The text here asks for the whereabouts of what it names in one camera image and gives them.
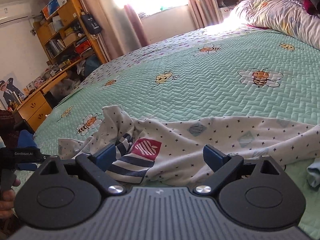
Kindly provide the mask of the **person's left hand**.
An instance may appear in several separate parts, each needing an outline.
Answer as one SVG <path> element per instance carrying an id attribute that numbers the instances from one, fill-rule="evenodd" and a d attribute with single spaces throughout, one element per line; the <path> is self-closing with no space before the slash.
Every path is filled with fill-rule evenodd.
<path id="1" fill-rule="evenodd" d="M 4 191 L 1 194 L 1 201 L 0 201 L 0 219 L 8 219 L 13 215 L 13 208 L 14 208 L 14 200 L 16 194 L 13 189 L 9 189 Z"/>

